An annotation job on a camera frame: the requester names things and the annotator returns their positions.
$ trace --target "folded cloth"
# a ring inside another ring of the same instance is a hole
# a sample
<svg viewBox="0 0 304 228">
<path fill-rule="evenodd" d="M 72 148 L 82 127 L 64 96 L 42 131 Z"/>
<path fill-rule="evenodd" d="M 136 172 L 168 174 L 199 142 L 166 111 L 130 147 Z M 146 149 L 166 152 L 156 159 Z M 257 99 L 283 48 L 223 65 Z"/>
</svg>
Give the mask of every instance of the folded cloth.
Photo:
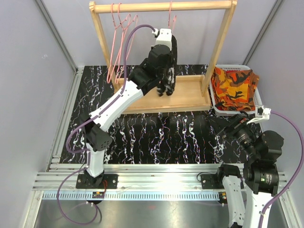
<svg viewBox="0 0 304 228">
<path fill-rule="evenodd" d="M 220 110 L 254 111 L 253 96 L 259 76 L 252 70 L 225 72 L 215 67 L 211 83 L 215 106 Z"/>
</svg>

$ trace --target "wooden rack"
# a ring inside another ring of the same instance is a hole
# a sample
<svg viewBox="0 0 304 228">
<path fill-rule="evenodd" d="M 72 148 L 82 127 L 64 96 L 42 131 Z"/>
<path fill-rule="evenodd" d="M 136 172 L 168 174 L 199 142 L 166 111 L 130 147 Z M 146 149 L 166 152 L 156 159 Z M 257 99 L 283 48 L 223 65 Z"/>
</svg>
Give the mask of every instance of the wooden rack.
<svg viewBox="0 0 304 228">
<path fill-rule="evenodd" d="M 211 101 L 207 88 L 220 51 L 223 47 L 236 5 L 237 0 L 173 2 L 171 4 L 171 11 L 225 9 L 206 75 L 177 76 L 173 95 L 163 95 L 162 97 L 158 97 L 155 88 L 146 94 L 146 96 L 133 103 L 124 113 L 132 114 L 209 110 L 211 108 Z M 111 13 L 112 6 L 96 5 L 95 2 L 92 1 L 90 2 L 89 7 L 106 64 L 108 69 L 111 70 L 113 66 L 110 65 L 110 52 L 105 40 L 105 33 L 99 13 Z M 119 12 L 169 11 L 169 7 L 170 2 L 121 4 Z M 118 4 L 115 4 L 113 5 L 113 12 L 117 13 L 117 11 Z M 111 80 L 115 91 L 118 91 L 124 80 L 120 79 L 119 83 L 115 84 L 114 74 L 111 75 Z"/>
</svg>

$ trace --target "basket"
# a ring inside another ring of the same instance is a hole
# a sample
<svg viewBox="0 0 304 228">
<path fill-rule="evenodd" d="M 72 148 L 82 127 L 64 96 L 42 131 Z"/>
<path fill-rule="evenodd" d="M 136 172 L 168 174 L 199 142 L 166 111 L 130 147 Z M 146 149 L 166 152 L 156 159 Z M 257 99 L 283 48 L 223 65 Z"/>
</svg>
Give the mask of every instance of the basket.
<svg viewBox="0 0 304 228">
<path fill-rule="evenodd" d="M 245 65 L 216 65 L 216 67 L 221 68 L 223 70 L 250 70 L 248 66 Z M 212 100 L 212 105 L 215 111 L 215 114 L 218 116 L 232 116 L 236 114 L 240 114 L 240 111 L 224 111 L 219 110 L 217 107 L 215 107 L 215 99 L 213 94 L 213 88 L 212 83 L 210 81 L 209 84 L 210 87 L 210 95 Z M 255 94 L 253 96 L 253 102 L 255 103 L 255 106 L 262 105 L 260 94 L 258 93 L 258 89 L 256 89 Z M 255 111 L 248 111 L 247 114 L 254 114 Z"/>
</svg>

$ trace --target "white wall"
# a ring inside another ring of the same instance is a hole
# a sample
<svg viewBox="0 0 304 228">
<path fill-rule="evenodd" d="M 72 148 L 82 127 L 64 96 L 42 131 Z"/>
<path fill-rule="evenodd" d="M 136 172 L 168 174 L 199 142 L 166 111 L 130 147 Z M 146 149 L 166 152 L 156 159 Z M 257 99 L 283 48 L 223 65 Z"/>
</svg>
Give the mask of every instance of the white wall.
<svg viewBox="0 0 304 228">
<path fill-rule="evenodd" d="M 0 226 L 20 227 L 73 72 L 33 0 L 0 7 Z"/>
<path fill-rule="evenodd" d="M 89 11 L 90 0 L 43 0 L 67 49 L 78 66 L 105 65 Z M 169 2 L 168 0 L 96 0 L 97 4 Z M 246 58 L 275 0 L 239 0 L 224 43 L 219 64 L 241 64 Z M 174 35 L 178 42 L 178 64 L 208 64 L 224 10 L 176 11 Z M 167 28 L 168 12 L 138 13 L 138 24 Z M 111 14 L 101 15 L 106 40 L 112 47 Z M 136 33 L 128 64 L 139 64 L 154 44 L 149 28 Z"/>
<path fill-rule="evenodd" d="M 260 75 L 258 89 L 263 103 L 293 119 L 304 133 L 303 11 L 303 0 L 286 0 L 248 65 Z M 301 153 L 296 131 L 274 115 L 263 126 L 285 138 L 278 168 L 290 178 L 298 166 Z M 303 188 L 302 169 L 291 191 L 304 224 Z"/>
</svg>

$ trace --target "marble tabletop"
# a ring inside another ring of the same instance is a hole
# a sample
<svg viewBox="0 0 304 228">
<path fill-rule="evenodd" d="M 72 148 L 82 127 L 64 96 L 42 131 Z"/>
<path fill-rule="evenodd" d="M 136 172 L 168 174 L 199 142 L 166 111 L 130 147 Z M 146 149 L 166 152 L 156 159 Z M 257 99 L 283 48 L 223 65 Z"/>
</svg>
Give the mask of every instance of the marble tabletop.
<svg viewBox="0 0 304 228">
<path fill-rule="evenodd" d="M 128 67 L 128 73 L 134 66 Z M 178 75 L 205 74 L 207 65 L 179 65 Z M 79 116 L 89 114 L 113 94 L 106 83 L 106 66 L 86 66 L 76 96 L 66 137 L 80 124 Z M 108 164 L 195 164 L 240 163 L 246 154 L 236 140 L 224 140 L 216 133 L 229 123 L 214 110 L 154 114 L 122 114 L 109 129 L 113 143 L 107 149 Z M 260 132 L 259 125 L 252 126 Z M 70 142 L 77 150 L 85 147 L 79 131 Z M 84 163 L 86 153 L 70 154 L 63 148 L 60 163 Z"/>
</svg>

